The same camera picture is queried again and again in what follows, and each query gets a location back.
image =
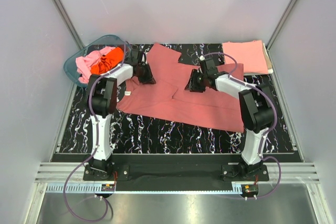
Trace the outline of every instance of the metal frame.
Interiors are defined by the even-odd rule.
[[[62,19],[64,20],[66,26],[68,27],[75,43],[77,46],[82,49],[84,48],[84,45],[80,39],[80,36],[78,35],[70,17],[68,16],[61,0],[52,0],[59,11]],[[284,11],[279,23],[277,24],[277,27],[275,28],[268,44],[267,44],[267,49],[272,47],[274,41],[276,40],[278,34],[280,33],[284,23],[286,22],[288,16],[290,15],[291,11],[293,10],[293,7],[297,3],[297,0],[290,0],[286,10]],[[303,154],[298,142],[298,137],[295,131],[295,128],[293,126],[290,112],[287,107],[287,103],[285,101],[284,93],[282,91],[281,84],[278,81],[278,76],[276,69],[274,68],[274,75],[272,76],[272,80],[274,82],[274,86],[277,90],[277,93],[279,95],[279,101],[281,108],[284,113],[284,117],[286,120],[286,123],[288,125],[288,130],[290,133],[290,137],[293,143],[294,148],[297,148],[299,151],[299,154],[303,160]],[[62,140],[62,136],[66,127],[67,123],[67,117],[71,109],[71,102],[75,94],[76,87],[73,85],[71,87],[71,90],[69,92],[69,97],[68,97],[68,102],[67,105],[64,109],[63,113],[63,120],[59,125],[58,129],[58,134],[57,137],[55,138],[55,146],[52,149],[53,153],[57,148],[59,147],[59,144]],[[40,169],[38,171],[38,174],[36,176],[35,180],[35,187],[34,187],[34,193],[33,193],[33,198],[30,203],[29,211],[26,215],[26,219],[24,223],[36,223],[38,219],[38,215],[41,209],[41,205],[43,202],[43,198],[45,193],[47,192],[48,189],[51,187],[48,187],[49,185],[57,185],[55,183],[64,183],[66,178],[68,177],[69,173],[78,165],[79,163],[41,163]],[[278,173],[278,167],[277,164],[275,163],[266,163],[268,172],[269,172],[269,177],[270,177],[270,182],[267,183],[276,183],[279,173]],[[319,182],[319,178],[316,172],[316,169],[314,167],[313,163],[281,163],[281,168],[282,168],[282,179],[281,183],[282,184],[306,184],[309,192],[309,196],[315,211],[315,214],[317,216],[318,222],[319,223],[333,223],[330,212],[328,210],[328,206],[326,204],[325,198],[323,196],[322,190],[321,190],[321,185]],[[101,184],[97,182],[84,182],[82,180],[83,177],[83,172],[84,172],[84,167],[80,167],[71,177],[69,181],[69,185],[95,185],[95,184]],[[233,183],[233,188],[239,188],[239,182],[234,182]]]
[[[79,37],[67,11],[65,10],[62,1],[61,0],[52,0],[52,2],[55,4],[55,7],[57,8],[57,10],[59,11],[59,15],[62,17],[65,25],[67,26],[67,28],[69,29],[69,32],[71,33],[75,43],[77,44],[77,46],[79,47],[79,49],[83,49],[85,46],[81,40],[81,38]]]
[[[27,214],[26,221],[24,223],[36,223],[43,202],[43,198],[46,192],[50,191],[48,185],[61,185],[64,183],[69,173],[80,163],[41,163],[36,180],[35,180],[35,193],[33,200],[31,201],[29,212]],[[278,167],[275,163],[266,163],[270,181],[259,182],[260,184],[274,184],[278,180]],[[83,187],[97,185],[101,186],[102,182],[88,182],[83,181],[84,167],[81,166],[74,173],[68,186],[74,186],[81,189],[72,189],[72,193],[92,193],[92,191],[83,191]],[[313,205],[314,212],[316,214],[319,223],[332,224],[332,218],[323,196],[320,181],[313,163],[281,163],[282,179],[281,184],[305,184],[307,186],[309,196]],[[113,184],[113,181],[106,181],[106,184]],[[241,190],[241,184],[247,184],[246,182],[234,182],[232,191],[193,191],[194,194],[239,194]],[[171,194],[180,193],[188,194],[190,192],[164,192],[164,191],[118,191],[115,193],[120,194]]]
[[[290,13],[293,11],[294,6],[296,5],[298,0],[290,0],[282,17],[280,18],[274,32],[271,35],[271,38],[269,39],[269,42],[267,43],[267,49],[271,49],[274,41],[277,39],[282,27],[284,26],[288,16],[290,15]]]

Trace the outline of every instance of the pink cloth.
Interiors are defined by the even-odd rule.
[[[244,64],[244,73],[268,74],[264,45],[261,40],[251,42],[223,43],[223,52],[235,58],[238,63]],[[225,63],[234,63],[229,57],[224,56]]]
[[[131,91],[117,104],[125,113],[139,114],[201,127],[243,132],[239,101],[226,93],[206,88],[203,93],[184,90],[191,71],[198,66],[178,63],[181,53],[155,44],[147,54],[154,85],[142,85],[137,78],[126,81]],[[234,64],[222,65],[219,71],[230,71]],[[233,76],[243,79],[243,65]]]
[[[80,56],[76,58],[77,72],[81,74],[81,77],[78,80],[81,83],[89,83],[89,79],[91,76],[91,67],[99,62],[99,59],[108,54],[115,47],[104,47],[99,51],[92,51],[85,57]]]

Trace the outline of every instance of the laundry basket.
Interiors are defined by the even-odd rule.
[[[80,77],[80,73],[77,72],[77,66],[76,66],[76,58],[80,56],[86,56],[90,52],[94,50],[100,50],[105,46],[110,46],[110,47],[118,47],[121,46],[123,48],[123,45],[126,43],[126,55],[130,51],[131,46],[127,43],[121,40],[118,36],[116,35],[105,35],[88,46],[84,47],[82,50],[79,52],[75,53],[73,56],[71,56],[69,59],[66,60],[64,63],[64,72],[67,74],[69,79],[75,83],[77,86],[84,87],[86,88],[88,85],[81,83],[78,78]]]

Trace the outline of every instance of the pink t-shirt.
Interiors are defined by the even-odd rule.
[[[239,101],[226,93],[206,88],[203,93],[184,90],[191,71],[199,66],[178,63],[181,53],[155,44],[147,54],[156,84],[140,84],[137,77],[126,81],[125,95],[117,108],[125,113],[150,116],[206,128],[243,132]],[[221,65],[229,72],[234,64]],[[233,76],[243,79],[243,65]]]

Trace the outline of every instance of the table surface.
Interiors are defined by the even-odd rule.
[[[105,45],[93,45],[88,53]],[[152,45],[132,45],[148,52]],[[196,65],[198,57],[208,52],[223,52],[222,44],[164,44],[182,53],[180,63]],[[215,57],[217,65],[224,64],[221,56]],[[250,76],[249,83],[267,83],[278,112],[276,128],[268,134],[264,152],[292,153],[293,147],[283,117],[276,90],[270,75]],[[125,85],[118,87],[122,98]],[[92,126],[85,107],[86,89],[77,87],[72,101],[60,153],[90,153]],[[207,129],[195,125],[150,118],[116,111],[111,119],[110,146],[114,153],[240,153],[244,148],[245,133]]]

